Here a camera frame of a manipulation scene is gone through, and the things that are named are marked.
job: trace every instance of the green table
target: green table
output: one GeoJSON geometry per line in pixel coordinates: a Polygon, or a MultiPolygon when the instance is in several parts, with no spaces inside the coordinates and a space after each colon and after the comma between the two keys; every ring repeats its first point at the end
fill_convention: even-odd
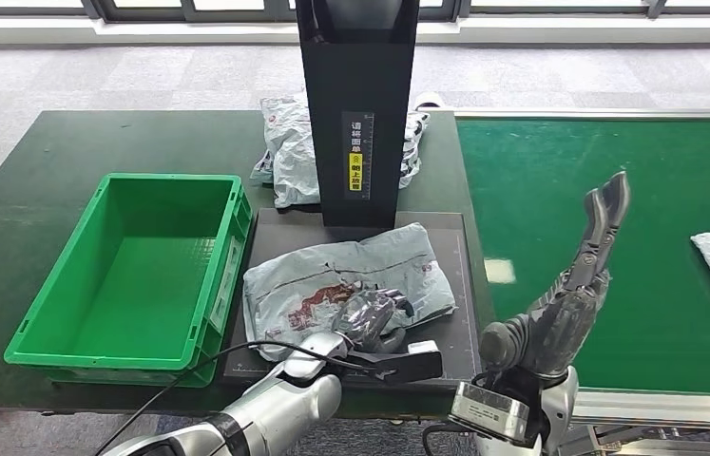
{"type": "Polygon", "coordinates": [[[666,415],[710,412],[710,272],[690,241],[710,232],[710,113],[677,115],[485,112],[458,120],[484,256],[514,271],[510,283],[489,285],[499,318],[523,312],[573,259],[587,190],[628,172],[632,204],[610,259],[610,292],[575,362],[579,381],[693,394],[590,394],[587,407],[618,397],[666,415]]]}
{"type": "MultiPolygon", "coordinates": [[[[710,122],[481,116],[459,117],[456,129],[452,113],[434,113],[421,173],[399,197],[402,210],[465,215],[481,323],[494,318],[484,258],[514,265],[515,283],[490,284],[498,315],[522,311],[572,259],[584,192],[625,166],[633,207],[612,256],[609,299],[577,360],[590,388],[579,393],[575,421],[710,427],[710,275],[687,240],[710,231],[710,122]],[[684,207],[692,217],[680,217],[684,207]]],[[[263,149],[261,135],[261,116],[249,111],[39,117],[0,168],[0,409],[129,410],[156,391],[52,384],[6,365],[2,352],[102,175],[245,177],[263,149]]],[[[270,189],[245,181],[252,206],[272,205],[270,189]]],[[[153,410],[201,415],[239,393],[216,381],[172,391],[153,410]]],[[[451,401],[447,394],[344,396],[342,416],[441,416],[451,401]]]]}
{"type": "MultiPolygon", "coordinates": [[[[157,389],[53,384],[9,366],[2,353],[60,255],[100,178],[112,171],[236,174],[245,178],[264,150],[254,111],[45,112],[0,167],[0,409],[130,410],[157,389]]],[[[421,150],[424,166],[400,192],[399,208],[463,213],[476,302],[488,304],[483,256],[451,114],[434,116],[421,150]]],[[[273,190],[245,191],[256,211],[273,207],[273,190]]],[[[241,393],[221,385],[176,389],[153,410],[205,415],[241,393]]],[[[347,391],[343,416],[441,415],[448,394],[424,397],[347,391]]]]}

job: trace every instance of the green bin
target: green bin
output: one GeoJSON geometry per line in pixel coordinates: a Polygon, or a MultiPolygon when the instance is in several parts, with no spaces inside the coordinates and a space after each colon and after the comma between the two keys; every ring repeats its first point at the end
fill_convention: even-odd
{"type": "MultiPolygon", "coordinates": [[[[250,225],[237,176],[105,176],[5,361],[59,382],[166,385],[220,349],[250,225]]],[[[216,364],[179,385],[208,385],[216,364]]]]}

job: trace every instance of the black scanning platform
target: black scanning platform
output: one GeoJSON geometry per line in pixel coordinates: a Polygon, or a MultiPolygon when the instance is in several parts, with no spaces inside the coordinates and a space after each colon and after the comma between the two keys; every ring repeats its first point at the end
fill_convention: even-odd
{"type": "MultiPolygon", "coordinates": [[[[461,214],[396,213],[396,227],[414,222],[420,223],[428,231],[439,267],[444,271],[455,296],[456,309],[450,315],[408,329],[404,345],[397,352],[407,352],[407,345],[413,342],[434,340],[441,351],[444,375],[389,387],[365,375],[350,373],[343,379],[344,387],[374,390],[454,390],[459,382],[470,381],[481,370],[463,218],[461,214]]],[[[321,214],[298,211],[280,214],[276,209],[260,209],[246,270],[297,249],[346,240],[362,240],[381,231],[383,230],[368,227],[324,226],[321,214]]],[[[234,324],[230,345],[246,341],[243,312],[240,311],[241,289],[240,282],[235,297],[236,315],[232,320],[234,324]]],[[[221,381],[238,385],[253,384],[272,368],[273,364],[262,359],[255,350],[233,351],[226,357],[221,381]]]]}

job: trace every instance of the grey plastic mailer bag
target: grey plastic mailer bag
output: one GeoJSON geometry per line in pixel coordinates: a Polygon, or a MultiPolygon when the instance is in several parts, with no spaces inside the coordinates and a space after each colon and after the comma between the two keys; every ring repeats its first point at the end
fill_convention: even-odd
{"type": "MultiPolygon", "coordinates": [[[[254,165],[251,180],[274,185],[277,208],[320,203],[307,94],[263,98],[259,104],[265,121],[265,154],[254,165]]],[[[429,122],[429,113],[408,113],[399,188],[407,187],[422,166],[419,142],[429,122]]]]}
{"type": "MultiPolygon", "coordinates": [[[[397,289],[413,305],[413,316],[397,310],[383,333],[451,314],[455,307],[450,283],[419,223],[360,242],[296,250],[249,269],[243,282],[249,341],[299,344],[312,333],[328,331],[340,306],[364,288],[397,289]]],[[[289,352],[268,346],[258,350],[268,361],[289,352]]]]}

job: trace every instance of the black cable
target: black cable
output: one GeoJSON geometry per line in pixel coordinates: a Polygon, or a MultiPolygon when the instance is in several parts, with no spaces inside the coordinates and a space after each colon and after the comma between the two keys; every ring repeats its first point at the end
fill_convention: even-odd
{"type": "Polygon", "coordinates": [[[422,430],[422,446],[425,448],[425,454],[427,456],[433,456],[430,450],[430,443],[428,443],[428,437],[434,432],[469,432],[470,430],[455,423],[440,423],[438,425],[430,425],[422,430]]]}
{"type": "Polygon", "coordinates": [[[203,366],[206,366],[207,364],[211,363],[212,361],[220,358],[221,356],[223,356],[229,352],[234,352],[234,351],[241,350],[241,349],[250,349],[251,347],[258,347],[260,345],[276,345],[279,347],[293,349],[296,352],[302,352],[302,353],[307,354],[309,356],[313,356],[316,359],[326,361],[329,364],[340,366],[341,368],[351,369],[354,371],[361,371],[361,372],[366,372],[366,373],[368,373],[370,371],[374,371],[374,368],[370,368],[368,366],[361,366],[361,365],[355,364],[355,363],[347,363],[346,361],[341,361],[339,359],[332,358],[332,357],[327,356],[325,354],[320,354],[320,353],[316,353],[314,351],[309,351],[309,350],[307,350],[303,347],[300,347],[296,344],[290,344],[287,342],[278,342],[276,340],[255,340],[252,342],[245,342],[243,344],[234,345],[234,346],[231,346],[227,349],[218,351],[216,354],[212,355],[208,359],[205,359],[202,362],[198,363],[194,368],[190,368],[190,369],[187,369],[184,372],[182,372],[181,375],[176,377],[176,379],[173,380],[172,382],[170,382],[169,385],[164,387],[161,391],[157,392],[156,395],[151,397],[149,401],[144,403],[143,406],[141,406],[138,410],[136,410],[136,412],[133,415],[131,415],[131,417],[128,418],[127,421],[125,421],[125,423],[122,426],[120,426],[116,431],[114,431],[113,434],[111,434],[110,437],[108,437],[108,440],[106,440],[102,445],[100,445],[100,448],[98,448],[97,451],[94,452],[94,456],[100,456],[100,454],[103,453],[103,451],[105,451],[109,445],[111,445],[111,442],[116,440],[117,437],[119,437],[120,434],[122,434],[126,429],[128,429],[128,427],[134,421],[136,421],[136,419],[139,418],[139,416],[142,415],[144,413],[144,411],[147,410],[148,407],[150,407],[151,404],[156,402],[156,399],[159,399],[166,392],[168,392],[168,391],[172,390],[173,388],[175,388],[176,386],[178,386],[178,384],[184,379],[184,377],[186,377],[187,375],[189,375],[190,373],[192,373],[194,371],[197,371],[198,369],[202,368],[203,366]]]}

